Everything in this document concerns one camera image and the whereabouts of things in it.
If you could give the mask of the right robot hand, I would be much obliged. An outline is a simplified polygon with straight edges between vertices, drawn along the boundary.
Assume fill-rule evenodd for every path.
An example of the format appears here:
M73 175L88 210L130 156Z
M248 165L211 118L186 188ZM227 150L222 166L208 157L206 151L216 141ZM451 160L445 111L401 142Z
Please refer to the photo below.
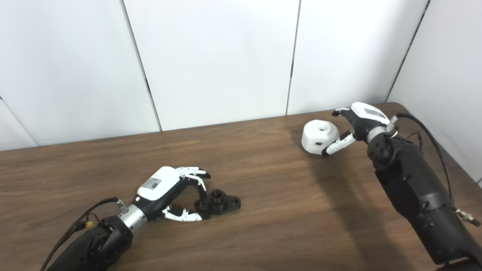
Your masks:
M381 110L362 102L355 102L349 108L337 108L331 115L343 116L351 129L322 150L324 157L331 156L356 141L368 144L376 135L387 132L390 124L390 119Z

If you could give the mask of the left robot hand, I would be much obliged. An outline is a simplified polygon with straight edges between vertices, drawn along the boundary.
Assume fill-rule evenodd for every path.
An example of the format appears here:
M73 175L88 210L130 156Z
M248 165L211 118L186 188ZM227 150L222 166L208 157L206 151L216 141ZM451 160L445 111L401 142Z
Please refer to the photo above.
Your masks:
M138 188L131 205L137 207L142 212L141 217L147 221L162 218L181 222L210 219L210 214L206 212L197 212L172 204L188 186L195 186L200 199L205 199L205 178L210 179L211 175L199 167L162 166Z

